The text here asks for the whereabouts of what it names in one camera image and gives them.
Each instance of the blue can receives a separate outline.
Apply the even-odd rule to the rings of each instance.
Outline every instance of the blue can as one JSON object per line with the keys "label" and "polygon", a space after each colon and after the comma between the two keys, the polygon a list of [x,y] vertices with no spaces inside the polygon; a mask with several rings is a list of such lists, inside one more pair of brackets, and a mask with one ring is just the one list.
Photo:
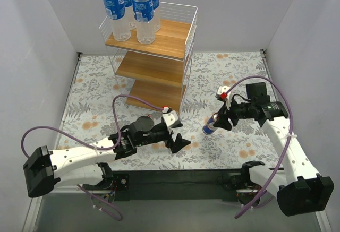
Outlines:
{"label": "blue can", "polygon": [[213,114],[207,121],[207,123],[203,126],[202,130],[205,135],[211,135],[218,128],[214,127],[214,123],[218,120],[218,114]]}

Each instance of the tabletop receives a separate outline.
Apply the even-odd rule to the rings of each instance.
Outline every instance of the tabletop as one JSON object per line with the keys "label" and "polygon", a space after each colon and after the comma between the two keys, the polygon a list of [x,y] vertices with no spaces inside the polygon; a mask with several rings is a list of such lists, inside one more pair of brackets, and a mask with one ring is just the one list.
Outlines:
{"label": "tabletop", "polygon": [[[222,106],[215,98],[218,87],[232,86],[249,75],[268,76],[259,52],[195,53],[180,112],[183,127],[174,129],[175,134],[181,133],[191,144],[176,154],[171,154],[164,143],[142,146],[137,154],[111,162],[112,170],[227,169],[240,168],[250,160],[261,160],[274,167],[278,160],[274,147],[252,119],[240,120],[232,131],[218,129],[209,136],[202,132],[205,122]],[[66,104],[63,130],[88,143],[116,133],[112,100],[120,93],[129,93],[133,82],[134,79],[114,75],[108,56],[81,57]],[[234,93],[247,96],[246,83],[236,87]],[[275,100],[270,84],[267,90]],[[155,124],[160,122],[160,112],[126,105],[125,98],[117,99],[115,107],[120,127],[142,115],[150,115]],[[62,135],[57,148],[76,146],[79,144]]]}

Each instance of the gray floor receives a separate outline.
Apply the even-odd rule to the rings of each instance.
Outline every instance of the gray floor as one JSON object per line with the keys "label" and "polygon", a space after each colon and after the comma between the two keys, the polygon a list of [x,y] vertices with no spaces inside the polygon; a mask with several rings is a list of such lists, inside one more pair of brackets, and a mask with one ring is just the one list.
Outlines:
{"label": "gray floor", "polygon": [[248,211],[235,220],[237,207],[220,200],[117,202],[124,213],[121,222],[92,208],[81,193],[44,196],[37,219],[38,232],[55,231],[320,231],[314,213],[284,216],[276,201]]}

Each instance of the shelf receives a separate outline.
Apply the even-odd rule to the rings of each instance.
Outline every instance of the shelf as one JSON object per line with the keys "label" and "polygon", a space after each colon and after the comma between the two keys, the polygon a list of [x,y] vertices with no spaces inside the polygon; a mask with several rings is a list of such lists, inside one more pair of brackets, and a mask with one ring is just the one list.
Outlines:
{"label": "shelf", "polygon": [[181,61],[129,51],[116,74],[136,80],[181,87],[183,69],[189,59],[190,56],[183,65]]}
{"label": "shelf", "polygon": [[131,38],[124,42],[116,41],[110,35],[106,45],[183,61],[190,27],[190,23],[161,19],[161,29],[156,33],[156,40],[149,45],[138,42],[136,29],[131,30]]}
{"label": "shelf", "polygon": [[[130,95],[144,99],[145,101],[155,106],[168,106],[176,110],[177,112],[180,112],[182,99],[181,88],[136,80],[134,82]],[[126,103],[128,105],[154,110],[153,108],[132,98],[128,98],[126,100]]]}

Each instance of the white wall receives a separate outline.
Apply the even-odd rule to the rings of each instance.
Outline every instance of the white wall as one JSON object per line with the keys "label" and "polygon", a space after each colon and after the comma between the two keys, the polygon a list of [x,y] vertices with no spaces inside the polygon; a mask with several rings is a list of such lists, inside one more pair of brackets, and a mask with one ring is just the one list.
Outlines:
{"label": "white wall", "polygon": [[[103,53],[102,0],[49,0],[77,51]],[[269,45],[292,0],[161,0],[199,8],[196,51],[259,51]]]}
{"label": "white wall", "polygon": [[[58,127],[77,54],[48,0],[0,0],[0,231],[21,231],[30,203],[20,150],[36,125]],[[55,134],[28,136],[28,153]]]}
{"label": "white wall", "polygon": [[272,77],[292,106],[294,131],[335,189],[326,207],[340,231],[340,0],[294,0],[269,47]]}

